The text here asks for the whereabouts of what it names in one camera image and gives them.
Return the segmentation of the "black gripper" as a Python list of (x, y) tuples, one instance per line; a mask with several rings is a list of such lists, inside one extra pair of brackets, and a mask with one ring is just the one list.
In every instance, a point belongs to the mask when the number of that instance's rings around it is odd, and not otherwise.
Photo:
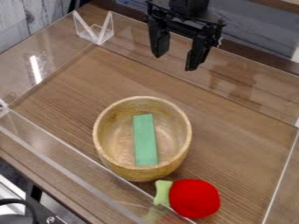
[(212, 46), (220, 45), (225, 21), (208, 10), (209, 0), (145, 0), (146, 24), (152, 54), (160, 58), (169, 50), (170, 33), (192, 39), (185, 70), (204, 62)]

